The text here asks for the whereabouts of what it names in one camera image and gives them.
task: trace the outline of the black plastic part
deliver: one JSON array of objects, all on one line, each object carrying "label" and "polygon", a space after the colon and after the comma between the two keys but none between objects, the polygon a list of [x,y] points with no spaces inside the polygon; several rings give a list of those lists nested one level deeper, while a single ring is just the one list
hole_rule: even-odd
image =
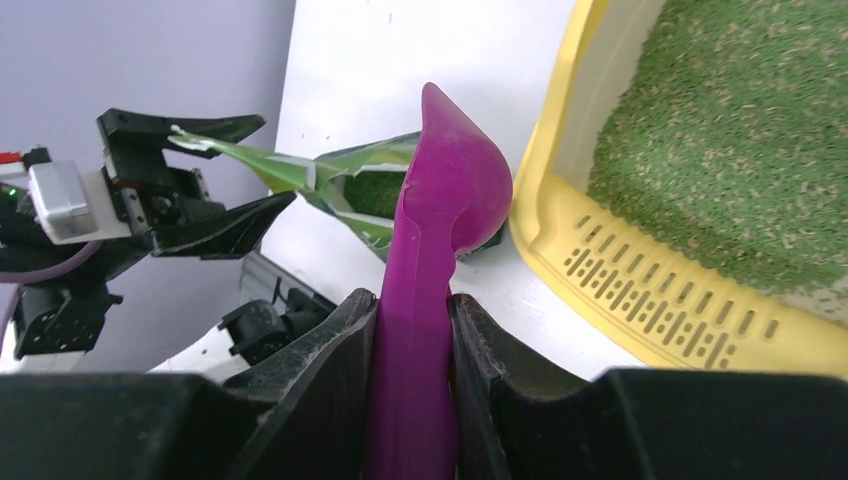
[{"label": "black plastic part", "polygon": [[324,297],[298,288],[289,289],[283,315],[277,313],[274,301],[276,293],[271,302],[247,302],[225,315],[218,325],[218,329],[226,329],[233,340],[230,354],[241,355],[251,366],[305,335],[336,308]]},{"label": "black plastic part", "polygon": [[225,382],[278,402],[225,478],[359,480],[376,307],[358,289],[321,325]]},{"label": "black plastic part", "polygon": [[230,354],[241,355],[256,365],[294,340],[274,306],[265,300],[245,303],[224,316],[219,330],[227,329],[233,339]]},{"label": "black plastic part", "polygon": [[192,375],[0,376],[4,480],[359,479],[377,301],[224,386]]},{"label": "black plastic part", "polygon": [[21,161],[24,164],[24,168],[29,170],[29,167],[33,165],[38,165],[40,163],[50,163],[53,160],[50,159],[50,152],[48,152],[46,148],[36,147],[30,150],[29,152],[23,154],[21,156]]},{"label": "black plastic part", "polygon": [[12,317],[18,334],[15,358],[92,350],[106,311],[121,301],[105,284],[76,294],[61,287],[20,287]]},{"label": "black plastic part", "polygon": [[149,232],[151,255],[202,260],[241,258],[259,245],[280,212],[295,198],[293,192],[278,193],[188,225],[155,227]]},{"label": "black plastic part", "polygon": [[212,158],[212,151],[187,150],[170,142],[176,125],[192,133],[238,143],[265,124],[259,115],[220,119],[168,118],[110,108],[97,118],[108,152],[110,177],[121,186],[171,191],[176,184],[162,150],[173,150],[196,157]]},{"label": "black plastic part", "polygon": [[581,388],[450,303],[462,479],[848,478],[841,379],[613,370]]},{"label": "black plastic part", "polygon": [[[504,421],[498,415],[508,416],[510,412],[502,413],[499,401],[503,392],[516,392],[532,409],[547,398],[567,396],[586,382],[504,331],[473,297],[454,295],[449,306],[454,332],[453,392],[462,438],[460,478],[563,478],[565,470],[555,477],[533,477],[521,471],[522,463],[516,455],[529,452],[537,455],[538,461],[546,461],[547,455],[544,450],[537,454],[535,446],[525,449],[524,443],[518,443],[517,453],[511,450],[512,438],[507,435],[504,440],[504,432],[498,428]],[[550,444],[547,450],[551,448],[558,447]],[[545,465],[538,468],[545,474],[551,472]]]},{"label": "black plastic part", "polygon": [[269,405],[189,375],[0,377],[4,480],[221,478]]},{"label": "black plastic part", "polygon": [[[223,203],[210,200],[209,192],[201,191],[196,174],[187,170],[167,167],[169,183],[167,190],[139,186],[134,195],[139,199],[148,227],[181,227],[226,211]],[[123,203],[121,187],[111,186],[112,198]],[[120,208],[126,217],[126,206]]]}]

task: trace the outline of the purple cable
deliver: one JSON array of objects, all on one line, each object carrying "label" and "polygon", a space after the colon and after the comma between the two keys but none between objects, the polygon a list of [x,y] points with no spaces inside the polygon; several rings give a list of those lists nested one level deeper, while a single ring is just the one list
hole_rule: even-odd
[{"label": "purple cable", "polygon": [[[57,263],[52,267],[42,268],[41,270],[33,270],[31,272],[0,272],[0,283],[17,283],[18,285],[25,285],[28,283],[39,283],[56,277],[61,277],[85,263],[85,261],[91,258],[91,256],[94,255],[94,252],[100,248],[102,243],[103,242],[89,242],[79,249],[77,253],[73,254],[71,258],[64,262]],[[19,287],[15,287],[12,292],[12,298],[6,306],[3,316],[0,317],[0,355],[3,354],[3,340],[6,338],[6,328],[12,319],[12,315],[15,313],[18,288]]]},{"label": "purple cable", "polygon": [[12,290],[12,298],[9,299],[9,303],[6,304],[6,309],[3,311],[3,316],[0,317],[0,356],[3,356],[3,343],[6,340],[6,327],[9,326],[9,322],[12,320],[12,315],[15,314],[15,306],[18,304],[18,291],[20,287],[16,286],[14,290]]},{"label": "purple cable", "polygon": [[2,272],[0,273],[0,283],[17,283],[25,285],[28,283],[39,283],[62,276],[71,270],[79,267],[86,260],[94,255],[94,252],[100,248],[102,242],[89,242],[85,244],[77,253],[64,262],[57,263],[52,267],[42,268],[41,270],[33,270],[31,272]]}]

